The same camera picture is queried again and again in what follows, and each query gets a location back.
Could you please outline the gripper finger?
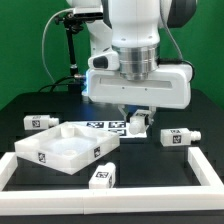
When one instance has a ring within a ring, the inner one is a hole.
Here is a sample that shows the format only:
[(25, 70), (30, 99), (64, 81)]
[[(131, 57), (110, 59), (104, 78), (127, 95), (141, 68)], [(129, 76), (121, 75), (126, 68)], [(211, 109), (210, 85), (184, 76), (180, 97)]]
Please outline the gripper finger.
[(149, 109), (148, 109), (148, 125), (152, 125), (154, 123), (155, 113), (156, 113), (156, 107), (149, 107)]
[(121, 115), (123, 116), (124, 120), (128, 118), (128, 110), (125, 105), (119, 105), (118, 110), (120, 111)]

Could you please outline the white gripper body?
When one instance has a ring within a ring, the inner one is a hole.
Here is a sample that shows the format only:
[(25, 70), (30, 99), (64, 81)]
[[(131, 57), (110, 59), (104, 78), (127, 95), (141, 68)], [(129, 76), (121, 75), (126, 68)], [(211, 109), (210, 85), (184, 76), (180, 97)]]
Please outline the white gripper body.
[(192, 68), (160, 65), (144, 81), (128, 81), (117, 71), (89, 70), (87, 95), (93, 102), (184, 109), (191, 99)]

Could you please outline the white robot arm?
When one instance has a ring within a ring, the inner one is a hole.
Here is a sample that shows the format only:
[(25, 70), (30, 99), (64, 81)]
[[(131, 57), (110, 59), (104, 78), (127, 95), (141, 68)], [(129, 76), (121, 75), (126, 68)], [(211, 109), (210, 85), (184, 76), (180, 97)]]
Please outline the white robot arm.
[(184, 109), (191, 98), (193, 66), (159, 56), (159, 30), (184, 26), (197, 0), (66, 0), (90, 33), (86, 87), (92, 102), (116, 104), (138, 132), (156, 109)]

